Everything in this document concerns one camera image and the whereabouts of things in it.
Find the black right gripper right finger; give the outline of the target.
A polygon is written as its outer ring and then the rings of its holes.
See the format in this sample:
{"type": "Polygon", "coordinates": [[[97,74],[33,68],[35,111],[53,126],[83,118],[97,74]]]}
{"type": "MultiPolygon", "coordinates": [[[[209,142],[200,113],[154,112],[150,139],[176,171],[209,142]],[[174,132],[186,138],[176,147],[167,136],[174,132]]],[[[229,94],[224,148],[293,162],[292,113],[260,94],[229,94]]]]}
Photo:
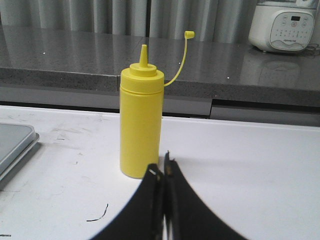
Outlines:
{"type": "Polygon", "coordinates": [[[169,240],[244,240],[196,194],[178,163],[164,157],[164,209],[169,240]]]}

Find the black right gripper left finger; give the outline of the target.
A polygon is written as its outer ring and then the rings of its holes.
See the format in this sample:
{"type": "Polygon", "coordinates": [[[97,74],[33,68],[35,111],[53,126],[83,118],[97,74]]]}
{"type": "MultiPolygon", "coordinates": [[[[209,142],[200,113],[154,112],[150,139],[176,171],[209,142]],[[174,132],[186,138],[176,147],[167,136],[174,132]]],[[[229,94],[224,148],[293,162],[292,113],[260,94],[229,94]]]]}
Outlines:
{"type": "Polygon", "coordinates": [[[161,240],[164,224],[163,173],[149,164],[137,190],[94,240],[161,240]]]}

